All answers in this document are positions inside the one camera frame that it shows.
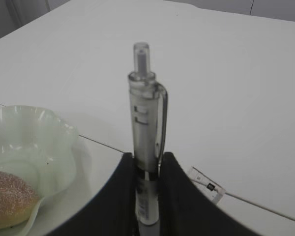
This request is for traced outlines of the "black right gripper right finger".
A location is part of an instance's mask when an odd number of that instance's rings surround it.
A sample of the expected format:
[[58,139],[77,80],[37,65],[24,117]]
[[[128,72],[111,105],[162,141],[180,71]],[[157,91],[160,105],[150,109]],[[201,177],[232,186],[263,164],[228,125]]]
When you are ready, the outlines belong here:
[[201,193],[171,152],[160,164],[159,210],[162,236],[257,235]]

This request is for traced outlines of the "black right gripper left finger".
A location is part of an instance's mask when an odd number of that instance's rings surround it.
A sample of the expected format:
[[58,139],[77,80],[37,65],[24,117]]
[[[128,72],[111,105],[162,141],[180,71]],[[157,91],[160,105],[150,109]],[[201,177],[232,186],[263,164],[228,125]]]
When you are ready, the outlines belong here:
[[96,196],[48,235],[131,236],[136,222],[135,186],[135,162],[127,152]]

